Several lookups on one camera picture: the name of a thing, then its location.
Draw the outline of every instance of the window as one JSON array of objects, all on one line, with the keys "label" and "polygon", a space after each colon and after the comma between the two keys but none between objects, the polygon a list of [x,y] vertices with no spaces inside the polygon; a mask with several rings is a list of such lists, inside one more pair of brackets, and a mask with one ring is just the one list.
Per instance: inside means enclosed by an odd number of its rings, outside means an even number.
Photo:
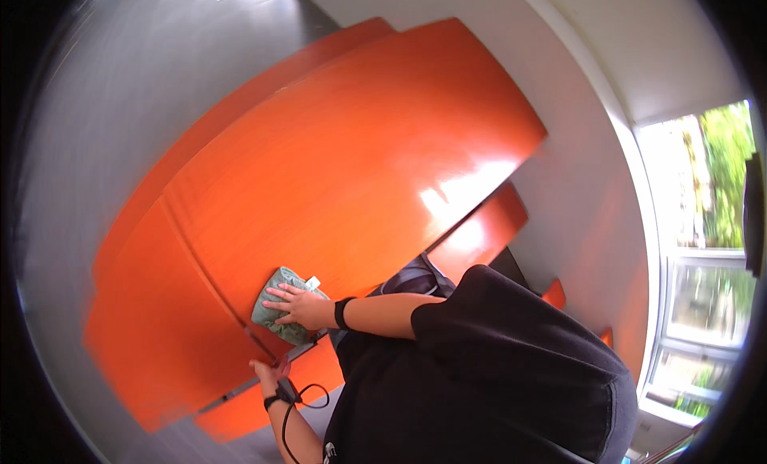
[{"label": "window", "polygon": [[664,278],[646,397],[704,418],[749,329],[756,280],[745,270],[743,182],[754,152],[749,104],[639,132]]}]

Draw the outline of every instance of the black cable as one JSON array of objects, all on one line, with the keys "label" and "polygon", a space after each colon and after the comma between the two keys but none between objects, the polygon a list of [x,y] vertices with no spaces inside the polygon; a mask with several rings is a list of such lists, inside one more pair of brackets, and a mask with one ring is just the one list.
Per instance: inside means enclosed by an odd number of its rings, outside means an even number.
[{"label": "black cable", "polygon": [[[322,406],[309,406],[307,403],[304,403],[303,401],[301,401],[302,394],[305,393],[306,390],[311,388],[312,386],[319,387],[322,390],[322,392],[325,393],[325,404],[323,404]],[[328,392],[328,390],[322,387],[321,385],[309,384],[298,393],[298,399],[290,403],[290,405],[288,406],[288,411],[285,412],[285,418],[282,421],[282,445],[285,447],[285,450],[288,451],[288,455],[291,457],[291,459],[293,459],[293,462],[295,462],[295,464],[301,464],[300,462],[298,462],[298,459],[295,459],[295,456],[293,456],[293,453],[290,452],[290,448],[288,448],[288,442],[285,441],[285,430],[288,428],[288,418],[290,417],[290,412],[295,407],[296,403],[302,403],[304,404],[304,406],[311,407],[312,409],[322,409],[323,407],[328,407],[328,405],[331,403],[331,395]]]}]

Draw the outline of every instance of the tree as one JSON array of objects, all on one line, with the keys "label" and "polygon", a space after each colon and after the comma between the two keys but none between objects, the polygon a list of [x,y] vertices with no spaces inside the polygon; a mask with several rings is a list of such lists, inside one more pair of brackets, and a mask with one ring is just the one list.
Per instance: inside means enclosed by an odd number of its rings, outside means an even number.
[{"label": "tree", "polygon": [[732,290],[735,312],[745,319],[751,318],[756,279],[745,269],[727,269],[727,286]]},{"label": "tree", "polygon": [[697,417],[706,417],[711,412],[711,406],[709,404],[702,403],[700,401],[691,400],[685,396],[679,396],[674,403],[674,409],[687,412]]},{"label": "tree", "polygon": [[704,213],[705,244],[743,248],[745,160],[755,150],[749,107],[741,101],[708,110],[697,118],[714,192],[713,209]]}]

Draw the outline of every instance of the right hand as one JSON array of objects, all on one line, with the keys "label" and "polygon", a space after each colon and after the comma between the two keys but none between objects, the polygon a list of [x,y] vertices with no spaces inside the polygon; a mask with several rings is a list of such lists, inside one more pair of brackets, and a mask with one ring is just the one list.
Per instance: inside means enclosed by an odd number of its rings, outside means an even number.
[{"label": "right hand", "polygon": [[278,286],[279,289],[266,288],[266,292],[281,297],[287,302],[264,301],[262,303],[264,307],[269,309],[289,313],[287,316],[274,321],[275,324],[298,323],[310,330],[337,326],[334,315],[335,306],[330,299],[284,283],[280,283]]},{"label": "right hand", "polygon": [[274,366],[269,366],[267,363],[261,361],[250,361],[250,367],[253,368],[255,375],[258,376],[258,380],[261,382],[261,392],[264,398],[273,396],[277,393],[277,381],[283,377],[288,377],[290,373],[290,361],[288,356],[285,355],[277,361]]}]

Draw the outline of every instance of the cleaning cloth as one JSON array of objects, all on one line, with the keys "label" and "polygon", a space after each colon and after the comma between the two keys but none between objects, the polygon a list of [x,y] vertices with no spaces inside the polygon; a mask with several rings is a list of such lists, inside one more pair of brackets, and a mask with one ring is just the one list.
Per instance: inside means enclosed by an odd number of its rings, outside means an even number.
[{"label": "cleaning cloth", "polygon": [[307,285],[306,281],[298,277],[298,275],[295,274],[293,271],[291,271],[290,269],[286,267],[281,267],[277,270],[277,272],[274,273],[274,275],[271,278],[269,278],[264,288],[258,294],[258,297],[255,300],[255,306],[253,308],[253,314],[251,315],[250,320],[257,325],[262,325],[266,327],[271,332],[280,336],[280,338],[282,338],[283,340],[287,341],[290,344],[295,344],[296,346],[300,344],[304,344],[307,342],[307,339],[309,337],[309,331],[306,329],[306,327],[303,327],[302,325],[299,325],[298,323],[290,323],[288,325],[275,324],[274,320],[287,315],[287,313],[285,311],[269,309],[267,307],[264,307],[264,305],[262,304],[264,301],[285,302],[284,299],[281,299],[280,297],[277,297],[275,295],[272,295],[266,292],[266,288],[279,289],[277,285],[280,283],[286,283],[286,284],[289,284],[290,286],[294,286],[299,289],[305,289],[307,291],[313,292],[315,295],[319,295],[324,297],[325,299],[328,299],[328,297],[322,291],[320,291],[319,289],[316,289],[315,287]]}]

